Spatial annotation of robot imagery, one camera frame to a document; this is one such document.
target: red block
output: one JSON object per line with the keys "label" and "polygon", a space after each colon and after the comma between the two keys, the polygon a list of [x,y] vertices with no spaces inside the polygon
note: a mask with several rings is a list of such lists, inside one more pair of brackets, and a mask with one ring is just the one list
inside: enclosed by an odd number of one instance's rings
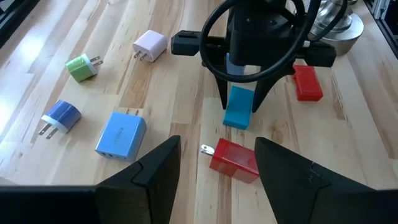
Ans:
{"label": "red block", "polygon": [[225,139],[219,139],[210,168],[245,183],[259,177],[254,151]]}
{"label": "red block", "polygon": [[321,86],[311,66],[294,65],[293,79],[296,83],[297,99],[299,101],[319,101],[323,97]]}

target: cyan block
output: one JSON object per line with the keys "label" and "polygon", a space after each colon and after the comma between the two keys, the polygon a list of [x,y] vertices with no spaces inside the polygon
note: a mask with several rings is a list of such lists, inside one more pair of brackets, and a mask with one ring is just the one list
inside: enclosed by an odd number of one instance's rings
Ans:
{"label": "cyan block", "polygon": [[250,123],[254,91],[232,86],[223,125],[245,130]]}
{"label": "cyan block", "polygon": [[146,129],[144,118],[113,112],[95,151],[107,158],[135,161]]}
{"label": "cyan block", "polygon": [[243,75],[245,66],[237,66],[229,61],[229,53],[226,54],[226,71],[231,75]]}

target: black mount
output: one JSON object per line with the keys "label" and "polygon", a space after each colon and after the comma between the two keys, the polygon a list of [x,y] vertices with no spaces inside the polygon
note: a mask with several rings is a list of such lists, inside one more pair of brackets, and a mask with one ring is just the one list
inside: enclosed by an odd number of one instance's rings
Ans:
{"label": "black mount", "polygon": [[[206,49],[211,64],[226,73],[227,53],[230,62],[235,65],[256,65],[265,70],[275,64],[288,51],[305,19],[305,16],[298,15],[286,19],[286,15],[283,16],[284,7],[281,9],[280,6],[252,0],[231,8],[226,36],[208,37]],[[201,32],[181,30],[172,37],[172,54],[194,56],[200,49],[200,38]],[[283,69],[257,81],[252,112],[257,111],[279,79],[294,74],[296,58],[304,59],[309,66],[331,67],[336,58],[336,50],[323,42],[312,42],[309,47],[302,47]],[[225,110],[228,81],[215,78]]]}

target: wooden surface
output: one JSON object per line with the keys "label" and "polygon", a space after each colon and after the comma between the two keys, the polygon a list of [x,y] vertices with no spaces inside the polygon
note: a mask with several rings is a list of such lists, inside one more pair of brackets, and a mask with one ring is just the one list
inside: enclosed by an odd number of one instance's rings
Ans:
{"label": "wooden surface", "polygon": [[[398,187],[398,63],[363,2],[353,7],[363,36],[333,68],[316,68],[324,97],[298,102],[291,77],[270,91],[247,131],[222,125],[216,83],[199,55],[132,58],[147,29],[168,38],[200,30],[221,0],[41,0],[0,50],[0,176],[17,184],[96,184],[128,166],[94,148],[112,111],[147,122],[139,157],[182,135],[182,170],[171,223],[275,223],[260,181],[245,184],[208,168],[199,144],[226,138],[254,147],[273,141],[376,189]],[[225,17],[213,28],[223,35]],[[104,60],[77,83],[64,63],[83,53]],[[58,99],[83,114],[66,135],[38,136]]]}

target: metal prong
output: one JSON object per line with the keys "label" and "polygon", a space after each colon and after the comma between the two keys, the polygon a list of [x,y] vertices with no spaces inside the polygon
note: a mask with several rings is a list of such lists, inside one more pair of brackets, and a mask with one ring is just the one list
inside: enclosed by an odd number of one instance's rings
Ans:
{"label": "metal prong", "polygon": [[58,131],[58,128],[54,128],[54,130],[52,130],[52,131],[50,132],[50,134],[49,134],[47,137],[45,137],[45,138],[46,138],[46,139],[50,139],[57,131]]}
{"label": "metal prong", "polygon": [[147,54],[144,54],[139,60],[143,60],[146,56]]}
{"label": "metal prong", "polygon": [[95,63],[93,66],[102,65],[103,63],[104,63],[104,61],[99,61],[99,62]]}
{"label": "metal prong", "polygon": [[214,151],[215,150],[210,146],[207,146],[207,145],[200,146],[200,152],[204,153],[206,155],[212,156],[212,155],[214,155]]}
{"label": "metal prong", "polygon": [[135,55],[134,58],[138,58],[138,56],[141,54],[141,51],[139,50]]}
{"label": "metal prong", "polygon": [[100,58],[101,58],[100,56],[97,56],[97,57],[95,57],[95,58],[90,59],[90,62],[95,62],[96,60],[98,60],[98,59],[100,59]]}
{"label": "metal prong", "polygon": [[39,132],[39,135],[43,135],[49,128],[51,127],[51,124],[46,124]]}

